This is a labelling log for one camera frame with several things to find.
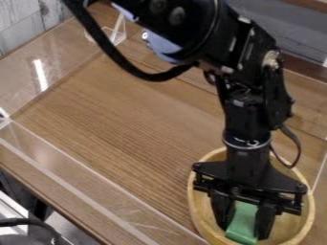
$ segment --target green block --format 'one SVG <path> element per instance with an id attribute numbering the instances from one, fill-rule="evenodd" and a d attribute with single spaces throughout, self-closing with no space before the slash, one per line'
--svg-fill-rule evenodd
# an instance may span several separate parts
<path id="1" fill-rule="evenodd" d="M 244 244 L 255 245 L 258 237 L 254 236 L 254 222 L 258 207 L 248 203 L 239 203 L 231 224 L 226 231 L 226 237 L 232 241 Z"/>

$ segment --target wire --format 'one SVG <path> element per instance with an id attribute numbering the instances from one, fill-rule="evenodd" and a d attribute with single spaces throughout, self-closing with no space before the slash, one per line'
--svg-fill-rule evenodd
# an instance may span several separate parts
<path id="1" fill-rule="evenodd" d="M 295 143 L 295 145 L 298 147 L 298 155 L 296 155 L 295 161 L 292 162 L 291 165 L 287 164 L 286 161 L 283 160 L 283 158 L 279 156 L 279 153 L 276 152 L 275 148 L 271 145 L 270 145 L 270 147 L 271 147 L 271 151 L 272 151 L 274 155 L 276 156 L 278 160 L 280 161 L 280 163 L 287 168 L 292 169 L 296 167 L 299 160 L 300 160 L 300 157 L 302 157 L 302 143 L 300 143 L 298 136 L 291 132 L 291 130 L 284 125 L 282 125 L 280 130 L 282 130 L 283 134 L 292 140 L 292 142 Z"/>
<path id="2" fill-rule="evenodd" d="M 83 6 L 80 6 L 80 3 L 76 0 L 63 0 L 63 2 L 66 3 L 68 9 L 74 13 L 80 24 L 84 26 L 87 32 L 94 37 L 95 41 L 98 42 L 98 45 L 103 49 L 107 56 L 135 77 L 155 82 L 167 81 L 180 76 L 184 72 L 187 72 L 192 68 L 192 65 L 183 65 L 183 66 L 172 67 L 168 71 L 158 74 L 148 74 L 143 72 L 138 67 L 135 67 L 131 64 L 127 58 L 118 51 L 115 45 L 108 40 L 104 31 L 100 28 L 96 20 L 91 16 L 90 12 L 83 8 Z"/>
<path id="3" fill-rule="evenodd" d="M 54 236 L 54 244 L 60 245 L 60 238 L 62 235 L 55 231 L 55 229 L 47 225 L 43 221 L 38 219 L 30 219 L 30 218 L 7 218 L 7 219 L 0 219 L 0 227 L 12 227 L 12 226 L 22 226 L 22 225 L 34 225 L 34 226 L 40 226 L 46 228 Z"/>

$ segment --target wooden table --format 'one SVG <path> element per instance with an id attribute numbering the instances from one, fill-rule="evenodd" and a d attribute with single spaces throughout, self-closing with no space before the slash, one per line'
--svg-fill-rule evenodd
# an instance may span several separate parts
<path id="1" fill-rule="evenodd" d="M 110 15 L 116 16 L 104 4 L 95 5 L 91 11 L 102 23 L 112 21 Z M 144 70 L 163 70 L 168 65 L 142 44 L 140 29 L 131 24 L 128 33 L 120 50 Z M 291 71 L 286 71 L 286 80 L 298 100 L 288 125 L 303 141 L 299 168 L 312 185 L 327 149 L 327 85 Z M 103 244 L 146 244 L 147 240 L 136 233 L 122 232 L 128 223 L 112 222 L 110 209 L 131 210 L 115 204 L 120 196 L 112 193 L 107 180 L 195 233 L 187 203 L 191 165 L 223 146 L 223 111 L 196 69 L 167 83 L 147 83 L 124 73 L 99 53 L 14 118 L 79 163 L 59 158 L 50 148 L 40 150 L 36 141 L 22 133 L 19 139 L 28 143 L 26 150 L 42 164 L 30 161 L 27 165 L 28 160 L 2 146 L 3 169 Z M 275 140 L 282 156 L 291 159 L 291 142 L 280 133 Z M 326 184 L 325 169 L 315 192 L 316 221 L 303 244 L 327 242 Z M 162 244 L 174 244 L 167 231 L 151 227 L 151 220 L 142 222 L 135 225 L 139 229 L 152 233 Z M 182 236 L 179 244 L 191 243 L 183 242 Z"/>

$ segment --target green object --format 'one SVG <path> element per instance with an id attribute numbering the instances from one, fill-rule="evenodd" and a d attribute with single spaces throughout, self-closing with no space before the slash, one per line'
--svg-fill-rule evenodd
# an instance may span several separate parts
<path id="1" fill-rule="evenodd" d="M 248 203 L 239 203 L 232 221 L 226 231 L 226 237 L 232 241 L 244 244 L 255 245 L 258 237 L 254 236 L 254 222 L 258 207 Z"/>

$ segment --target wooden bowl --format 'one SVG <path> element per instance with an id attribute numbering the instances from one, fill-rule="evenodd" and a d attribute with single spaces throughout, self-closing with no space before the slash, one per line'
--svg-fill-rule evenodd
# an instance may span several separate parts
<path id="1" fill-rule="evenodd" d="M 226 148 L 220 148 L 207 154 L 199 162 L 222 161 L 226 159 Z M 286 175 L 308 185 L 308 182 L 296 168 L 287 169 L 271 156 L 274 167 Z M 212 245 L 238 244 L 224 237 L 224 231 L 216 224 L 207 193 L 194 190 L 195 173 L 191 173 L 188 182 L 190 210 L 195 227 L 203 238 Z M 302 216 L 288 213 L 276 216 L 275 226 L 270 239 L 258 242 L 259 245 L 294 245 L 299 244 L 306 237 L 314 222 L 315 205 L 312 193 L 304 196 L 304 207 Z"/>

